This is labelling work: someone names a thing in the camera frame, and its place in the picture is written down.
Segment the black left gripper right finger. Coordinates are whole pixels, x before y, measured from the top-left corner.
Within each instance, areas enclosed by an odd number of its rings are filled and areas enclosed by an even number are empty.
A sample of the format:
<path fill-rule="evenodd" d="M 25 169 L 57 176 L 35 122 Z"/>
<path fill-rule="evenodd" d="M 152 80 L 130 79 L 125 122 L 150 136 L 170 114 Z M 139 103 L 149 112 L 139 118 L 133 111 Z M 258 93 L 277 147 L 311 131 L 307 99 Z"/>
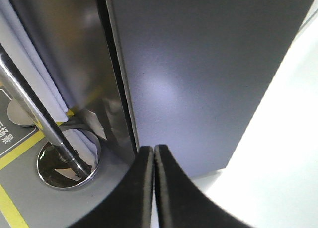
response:
<path fill-rule="evenodd" d="M 207 198 L 181 169 L 167 145 L 156 145 L 155 197 L 161 228 L 248 228 Z"/>

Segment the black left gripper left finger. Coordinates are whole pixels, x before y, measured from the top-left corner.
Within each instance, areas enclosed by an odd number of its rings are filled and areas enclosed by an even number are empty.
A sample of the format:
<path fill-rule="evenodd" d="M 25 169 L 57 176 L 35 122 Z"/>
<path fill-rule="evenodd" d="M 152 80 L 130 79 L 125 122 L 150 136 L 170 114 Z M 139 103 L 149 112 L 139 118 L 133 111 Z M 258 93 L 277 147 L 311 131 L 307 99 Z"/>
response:
<path fill-rule="evenodd" d="M 116 188 L 72 228 L 149 228 L 153 194 L 154 154 L 142 146 Z"/>

